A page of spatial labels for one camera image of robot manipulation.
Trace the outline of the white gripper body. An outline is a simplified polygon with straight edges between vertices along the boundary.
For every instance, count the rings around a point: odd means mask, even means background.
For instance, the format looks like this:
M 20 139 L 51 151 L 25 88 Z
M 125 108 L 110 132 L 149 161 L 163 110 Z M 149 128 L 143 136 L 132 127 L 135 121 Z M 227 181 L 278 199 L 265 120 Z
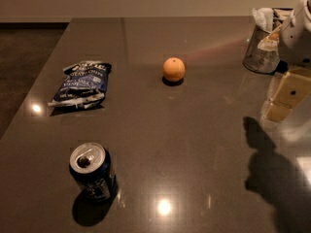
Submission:
M 299 0 L 282 23 L 278 51 L 282 61 L 311 66 L 311 0 Z

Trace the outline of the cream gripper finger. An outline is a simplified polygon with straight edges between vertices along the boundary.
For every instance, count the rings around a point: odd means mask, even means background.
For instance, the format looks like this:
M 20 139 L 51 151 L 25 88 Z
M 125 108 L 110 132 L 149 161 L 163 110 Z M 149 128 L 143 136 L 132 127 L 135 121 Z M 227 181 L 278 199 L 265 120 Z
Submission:
M 291 66 L 285 74 L 276 73 L 272 78 L 261 114 L 268 120 L 281 122 L 310 94 L 311 70 Z
M 265 51 L 277 51 L 279 42 L 279 31 L 273 31 L 258 43 L 258 48 Z

